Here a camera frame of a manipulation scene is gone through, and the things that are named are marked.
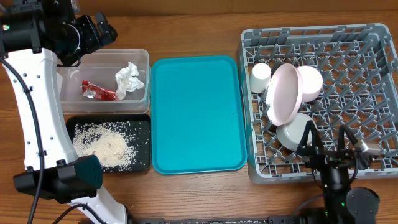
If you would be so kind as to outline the large white plate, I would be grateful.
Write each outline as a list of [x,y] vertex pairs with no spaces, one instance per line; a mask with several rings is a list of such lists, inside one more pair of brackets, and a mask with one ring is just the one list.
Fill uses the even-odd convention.
[[298,69],[289,63],[281,65],[273,74],[266,95],[269,105],[267,117],[275,126],[293,120],[302,102],[303,81]]

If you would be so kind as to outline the red snack wrapper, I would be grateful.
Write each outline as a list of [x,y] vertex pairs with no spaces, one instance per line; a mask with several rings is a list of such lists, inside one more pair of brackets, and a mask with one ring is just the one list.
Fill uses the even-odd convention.
[[83,80],[81,85],[83,96],[96,100],[119,101],[115,91],[101,88],[88,80]]

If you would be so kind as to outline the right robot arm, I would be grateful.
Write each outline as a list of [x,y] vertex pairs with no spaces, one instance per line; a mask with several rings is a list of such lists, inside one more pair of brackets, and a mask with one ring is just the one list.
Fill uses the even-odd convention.
[[288,222],[375,223],[378,194],[365,187],[352,188],[351,184],[380,153],[378,144],[357,139],[344,124],[338,130],[336,150],[327,151],[314,123],[307,122],[296,154],[308,158],[305,167],[320,173],[322,193],[299,205]]

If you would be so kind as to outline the white napkin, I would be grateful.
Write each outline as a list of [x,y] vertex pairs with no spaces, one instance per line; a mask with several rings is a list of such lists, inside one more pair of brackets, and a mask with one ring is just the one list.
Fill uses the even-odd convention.
[[145,84],[138,79],[139,71],[137,66],[131,62],[128,62],[128,66],[120,69],[115,74],[115,80],[117,83],[116,96],[123,100],[126,97],[127,92],[134,92],[135,90],[145,87]]

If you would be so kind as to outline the white paper cup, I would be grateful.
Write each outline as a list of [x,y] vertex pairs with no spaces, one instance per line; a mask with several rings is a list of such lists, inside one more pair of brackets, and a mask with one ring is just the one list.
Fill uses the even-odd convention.
[[271,68],[266,63],[257,63],[253,66],[249,76],[249,86],[253,93],[262,93],[271,80]]

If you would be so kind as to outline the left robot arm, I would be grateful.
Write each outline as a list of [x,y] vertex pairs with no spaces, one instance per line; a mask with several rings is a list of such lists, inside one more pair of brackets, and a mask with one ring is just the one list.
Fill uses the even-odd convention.
[[129,210],[103,185],[94,155],[79,157],[60,103],[57,70],[116,40],[103,13],[75,15],[72,1],[15,1],[1,15],[1,63],[12,83],[25,145],[17,191],[56,200],[93,223],[133,223]]

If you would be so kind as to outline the white bowl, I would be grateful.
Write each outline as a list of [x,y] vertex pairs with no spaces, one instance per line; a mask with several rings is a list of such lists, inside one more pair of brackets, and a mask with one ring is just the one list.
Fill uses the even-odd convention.
[[297,113],[293,120],[276,129],[276,137],[285,148],[296,151],[303,136],[305,125],[314,120],[306,114]]

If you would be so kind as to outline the small white plate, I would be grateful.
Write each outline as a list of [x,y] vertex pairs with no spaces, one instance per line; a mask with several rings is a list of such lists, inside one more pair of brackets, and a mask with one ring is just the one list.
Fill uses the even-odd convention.
[[297,68],[302,76],[303,96],[302,102],[310,102],[315,100],[322,89],[323,78],[321,73],[311,66],[300,66]]

